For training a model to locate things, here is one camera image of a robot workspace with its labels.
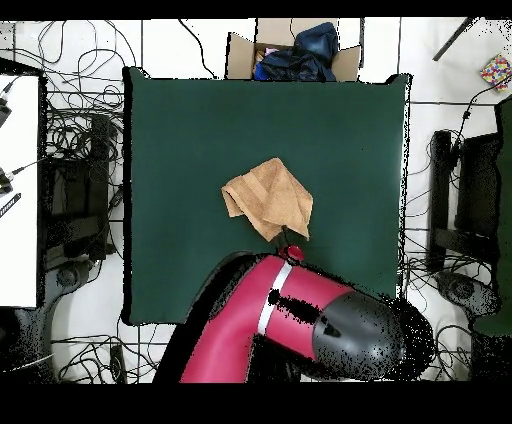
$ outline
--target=white floor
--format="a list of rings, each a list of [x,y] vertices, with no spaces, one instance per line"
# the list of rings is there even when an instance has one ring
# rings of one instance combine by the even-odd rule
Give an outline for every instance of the white floor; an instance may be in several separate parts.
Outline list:
[[[504,22],[489,23],[479,21],[467,33],[462,34],[448,52],[434,62],[432,57],[464,18],[366,18],[364,42],[364,68],[360,71],[360,79],[367,82],[384,82],[390,75],[397,72],[407,72],[413,75],[411,91],[410,117],[410,157],[409,172],[421,170],[428,163],[425,152],[428,141],[436,130],[460,127],[462,114],[466,104],[474,94],[487,88],[487,83],[479,76],[478,71],[498,53],[512,58],[512,42],[510,30]],[[96,27],[99,48],[113,49],[115,31],[105,21],[92,21]],[[121,67],[126,65],[142,66],[146,72],[155,78],[191,78],[209,77],[201,64],[200,50],[197,42],[188,34],[177,20],[150,21],[113,21],[117,29],[124,34],[130,43],[133,55],[123,38],[117,37],[117,51],[120,56],[114,57],[102,66],[95,77],[108,79],[84,78],[81,91],[101,93],[107,85],[113,90],[123,91]],[[226,39],[229,31],[253,39],[254,19],[229,20],[189,20],[187,24],[201,40],[204,49],[206,65],[218,77],[223,77],[225,66]],[[12,59],[12,49],[15,39],[17,49],[15,59],[34,66],[38,62],[26,57],[26,51],[40,54],[38,38],[46,23],[21,22],[16,24],[15,31],[9,26],[0,26],[0,57]],[[341,47],[350,47],[359,40],[359,19],[340,19]],[[69,21],[64,26],[64,44],[62,56],[58,63],[52,64],[59,57],[61,46],[61,25],[54,27],[43,39],[43,49],[46,66],[50,69],[72,73],[83,71],[94,59],[94,54],[86,53],[94,49],[94,28],[87,21]],[[112,55],[110,52],[99,52],[96,64],[100,64]],[[74,92],[79,88],[49,74],[53,84],[48,84],[48,90]],[[463,135],[465,137],[496,131],[492,105],[510,94],[487,92],[482,95],[469,121],[466,123]],[[64,107],[62,94],[55,93],[52,103],[56,107]],[[122,173],[117,172],[115,183],[122,182]],[[428,190],[428,172],[412,175],[408,180],[408,198],[412,199]],[[425,212],[428,196],[423,196],[411,202],[407,215],[417,215]],[[114,213],[113,219],[122,219],[122,207]],[[407,228],[426,228],[427,214],[407,219]],[[112,234],[118,249],[122,252],[123,234],[122,223],[112,223]],[[408,231],[407,236],[420,245],[425,245],[425,231]],[[417,245],[408,241],[406,250],[408,256],[417,256],[421,251]],[[123,263],[118,255],[112,255],[103,264],[99,278],[76,293],[66,296],[57,308],[52,337],[54,340],[71,337],[84,337],[80,343],[55,344],[55,362],[62,367],[71,357],[83,348],[83,343],[89,342],[91,335],[115,335],[116,323],[122,307],[122,277]],[[428,285],[418,284],[421,289],[414,290],[411,286],[409,299],[431,322],[434,331],[448,324],[467,325],[462,310],[444,301],[435,289]],[[147,356],[150,350],[151,360],[158,361],[167,341],[173,331],[169,325],[146,325],[140,328],[120,325],[120,337],[125,343],[133,345],[133,350]],[[105,337],[94,340],[100,342]],[[470,348],[468,337],[459,330],[449,330],[443,333],[440,341],[449,350],[457,347]],[[136,368],[137,355],[125,351],[127,369]],[[140,382],[151,381],[152,372],[144,360],[140,361]],[[464,378],[462,370],[457,378]],[[436,368],[426,371],[426,378],[434,378],[438,373]],[[68,376],[72,378],[83,376],[79,367],[70,369]]]

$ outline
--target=blue cloth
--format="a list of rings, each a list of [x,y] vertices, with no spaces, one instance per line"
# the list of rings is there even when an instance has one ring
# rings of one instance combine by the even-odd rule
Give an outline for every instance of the blue cloth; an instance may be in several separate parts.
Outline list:
[[[272,81],[336,81],[331,71],[338,34],[331,22],[297,34],[293,47],[265,56],[261,67]]]
[[[266,81],[266,80],[268,80],[268,75],[264,71],[263,67],[261,66],[261,62],[258,62],[256,64],[256,69],[254,70],[254,79],[256,81]]]

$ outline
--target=colorful object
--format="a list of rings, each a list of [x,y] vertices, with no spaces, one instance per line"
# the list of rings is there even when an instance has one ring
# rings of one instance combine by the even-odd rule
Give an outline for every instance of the colorful object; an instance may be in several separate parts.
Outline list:
[[[489,84],[495,85],[505,79],[507,76],[512,75],[512,67],[510,62],[505,59],[501,54],[496,56],[484,69],[480,71],[482,78]],[[495,88],[498,91],[504,91],[508,88],[508,82],[497,85]]]

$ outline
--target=white table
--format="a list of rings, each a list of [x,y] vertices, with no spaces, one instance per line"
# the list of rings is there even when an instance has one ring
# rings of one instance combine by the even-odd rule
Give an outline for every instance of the white table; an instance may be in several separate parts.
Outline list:
[[[0,90],[13,76],[0,75]],[[12,110],[0,128],[0,167],[7,173],[37,160],[38,78],[18,78],[7,97]],[[0,218],[0,307],[35,307],[37,285],[37,164],[14,177],[13,191],[0,198],[4,206],[16,193],[21,199]]]

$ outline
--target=desk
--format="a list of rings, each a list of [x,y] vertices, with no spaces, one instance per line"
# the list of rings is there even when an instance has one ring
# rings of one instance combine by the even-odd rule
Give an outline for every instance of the desk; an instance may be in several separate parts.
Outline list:
[[[0,75],[0,90],[13,76]],[[12,110],[0,128],[0,167],[11,172],[37,160],[39,144],[38,77],[23,76],[8,93]],[[35,307],[37,287],[37,165],[17,175],[13,192],[0,199],[0,207],[15,193],[21,199],[0,218],[0,307]]]
[[[247,219],[229,218],[221,195],[273,157],[314,199],[310,240],[290,234],[305,262],[395,296],[408,75],[386,84],[150,80],[135,68],[123,76],[131,324],[185,322],[226,256],[274,250]]]

